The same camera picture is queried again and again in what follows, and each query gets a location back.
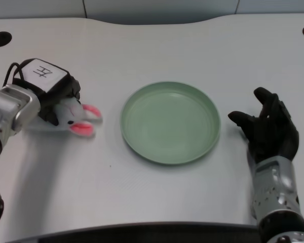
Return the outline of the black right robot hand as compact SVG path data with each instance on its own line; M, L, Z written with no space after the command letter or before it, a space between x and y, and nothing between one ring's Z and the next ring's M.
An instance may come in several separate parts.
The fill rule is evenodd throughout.
M228 117L239 126L248 140L248 150L255 163L274 156L292 161L299 147L299 133L284 103L276 93L265 88L254 90L262 104L258 117L233 111Z

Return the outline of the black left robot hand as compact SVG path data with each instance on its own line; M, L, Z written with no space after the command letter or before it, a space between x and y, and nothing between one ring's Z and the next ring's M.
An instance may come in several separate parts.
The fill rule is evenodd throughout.
M13 67L16 70L12 84L35 93L41 104L39 117L54 126L59 125L54 106L66 98L80 99L80 84L67 70L38 58L12 63L3 86L7 85Z

